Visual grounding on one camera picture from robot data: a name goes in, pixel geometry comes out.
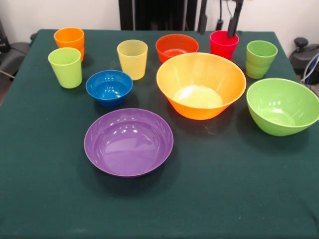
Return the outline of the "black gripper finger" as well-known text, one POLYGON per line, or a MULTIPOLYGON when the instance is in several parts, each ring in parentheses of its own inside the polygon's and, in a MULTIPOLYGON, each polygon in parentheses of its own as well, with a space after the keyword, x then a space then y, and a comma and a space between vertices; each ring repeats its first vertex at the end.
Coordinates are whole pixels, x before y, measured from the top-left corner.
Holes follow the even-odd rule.
POLYGON ((199 34, 204 34, 206 32, 206 25, 207 25, 206 6, 207 6, 207 0, 202 0, 200 12, 199 12, 199 21, 197 26, 197 32, 199 34))
POLYGON ((234 10, 234 14, 230 19, 229 26, 228 26, 228 37, 234 37, 236 30, 237 30, 237 25, 241 13, 241 9, 243 6, 243 1, 242 0, 235 0, 236 2, 236 7, 234 10))

